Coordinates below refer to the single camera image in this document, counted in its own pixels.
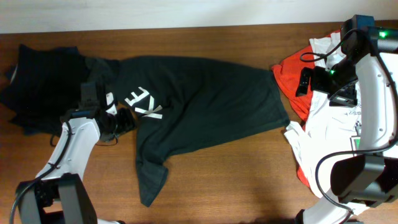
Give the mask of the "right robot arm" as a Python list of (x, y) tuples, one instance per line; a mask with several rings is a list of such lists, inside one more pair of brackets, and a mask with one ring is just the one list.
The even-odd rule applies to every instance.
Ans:
[(295, 223), (349, 223), (357, 211), (397, 199), (397, 31), (355, 15), (340, 36), (336, 47), (344, 59), (330, 68), (303, 68), (296, 95), (320, 91), (334, 106), (361, 104), (360, 142), (337, 153), (330, 189)]

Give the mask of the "black Nike t-shirt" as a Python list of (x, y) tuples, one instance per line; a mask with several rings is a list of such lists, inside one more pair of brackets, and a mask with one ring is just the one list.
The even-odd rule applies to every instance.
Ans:
[(289, 124), (272, 72), (198, 57), (87, 58), (90, 80), (104, 83), (138, 118), (136, 172), (149, 207), (164, 186), (165, 161)]

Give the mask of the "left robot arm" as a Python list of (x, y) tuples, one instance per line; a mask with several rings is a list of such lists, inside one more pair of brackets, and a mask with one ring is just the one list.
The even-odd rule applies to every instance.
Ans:
[(136, 121), (126, 109), (99, 107), (70, 110), (62, 117), (62, 134), (47, 164), (16, 189), (9, 223), (103, 223), (83, 185), (90, 154), (98, 141), (117, 140)]

